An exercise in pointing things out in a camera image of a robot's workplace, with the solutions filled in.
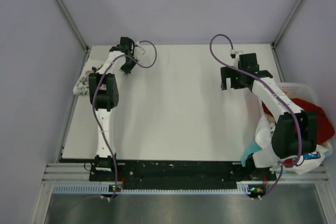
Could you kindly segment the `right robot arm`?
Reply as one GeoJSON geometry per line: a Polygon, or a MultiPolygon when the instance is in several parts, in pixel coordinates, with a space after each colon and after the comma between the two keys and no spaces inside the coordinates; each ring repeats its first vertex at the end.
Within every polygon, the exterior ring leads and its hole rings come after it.
{"type": "Polygon", "coordinates": [[[222,67],[221,89],[226,90],[226,80],[233,89],[249,89],[275,119],[275,130],[270,143],[261,150],[249,154],[245,163],[245,174],[252,180],[264,174],[264,168],[276,165],[292,156],[312,153],[317,148],[318,116],[313,111],[305,111],[296,105],[278,87],[272,74],[260,70],[257,56],[252,54],[233,54],[232,67],[222,67]]]}

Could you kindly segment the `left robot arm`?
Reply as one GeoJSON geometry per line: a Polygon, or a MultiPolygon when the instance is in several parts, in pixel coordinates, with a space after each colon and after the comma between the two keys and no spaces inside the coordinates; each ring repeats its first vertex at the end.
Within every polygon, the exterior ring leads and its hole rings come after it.
{"type": "Polygon", "coordinates": [[[134,57],[134,48],[135,43],[131,38],[121,37],[119,44],[109,50],[106,62],[89,75],[90,102],[98,124],[98,147],[93,171],[101,172],[107,180],[114,180],[119,174],[115,164],[114,142],[110,139],[112,109],[119,103],[119,92],[115,75],[108,71],[112,68],[113,60],[122,55],[127,55],[126,63],[134,63],[130,59],[134,57]]]}

